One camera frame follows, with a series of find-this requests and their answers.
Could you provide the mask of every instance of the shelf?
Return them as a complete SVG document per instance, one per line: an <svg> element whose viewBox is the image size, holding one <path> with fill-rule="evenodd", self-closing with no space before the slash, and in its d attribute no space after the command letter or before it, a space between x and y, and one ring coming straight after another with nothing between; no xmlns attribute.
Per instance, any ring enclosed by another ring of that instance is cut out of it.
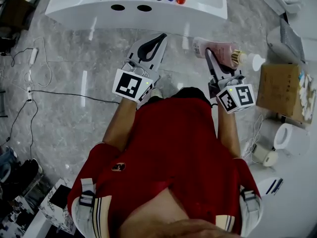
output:
<svg viewBox="0 0 317 238"><path fill-rule="evenodd" d="M151 10L140 11L140 5ZM184 5L168 0L51 0L46 15L74 30L139 28L204 37L211 26L227 19L227 4L226 0L187 0Z"/></svg>

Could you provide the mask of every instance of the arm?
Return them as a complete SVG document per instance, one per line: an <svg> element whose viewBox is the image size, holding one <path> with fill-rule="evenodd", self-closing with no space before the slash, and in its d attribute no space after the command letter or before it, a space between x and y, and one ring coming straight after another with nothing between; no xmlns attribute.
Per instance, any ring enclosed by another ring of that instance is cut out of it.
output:
<svg viewBox="0 0 317 238"><path fill-rule="evenodd" d="M227 114L218 101L218 139L228 148L233 158L240 158L240 143L234 114Z"/></svg>
<svg viewBox="0 0 317 238"><path fill-rule="evenodd" d="M125 150L133 126L137 103L123 98L117 108L103 142L117 148L120 152Z"/></svg>

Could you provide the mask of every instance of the gray marble floor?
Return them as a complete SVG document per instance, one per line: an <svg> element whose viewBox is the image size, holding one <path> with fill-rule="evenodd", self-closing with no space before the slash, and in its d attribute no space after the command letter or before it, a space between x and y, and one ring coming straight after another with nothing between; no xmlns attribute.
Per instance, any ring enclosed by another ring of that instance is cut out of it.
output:
<svg viewBox="0 0 317 238"><path fill-rule="evenodd" d="M34 82L44 85L50 77L42 40L33 42L34 39L44 37L48 64L53 71L52 82L44 90L80 94L83 71L87 71L86 95L119 101L120 98L111 92L116 69L122 66L131 45L151 33L135 29L98 29L90 41L88 31L68 30L46 17L48 2L40 1L29 31L22 32L18 45L11 51L14 55L25 48L37 47L39 54L35 64L31 68L28 65L29 51L16 57L14 67L10 66L10 57L0 58L4 76L0 79L0 87L7 91L5 105L9 115L7 119L0 119L0 143L8 137L13 120L27 99L26 92L16 87L26 89L25 73L31 70ZM221 29L211 27L210 39L233 41L246 52L267 57L266 33L277 25L278 17L262 0L228 0L228 20ZM186 86L199 87L207 95L210 77L207 65L191 50L182 49L182 42L181 36L169 36L158 87L165 97ZM260 72L250 68L243 70L257 95ZM34 93L33 98L39 112L33 121L32 155L53 183L59 177L72 179L80 171L90 149L102 139L117 105L86 100L82 107L80 97L44 93ZM213 117L217 126L216 109ZM30 120L35 111L34 103L26 104L7 143L22 160L30 156ZM260 113L266 111L254 107L237 115L242 145L252 135L253 123Z"/></svg>

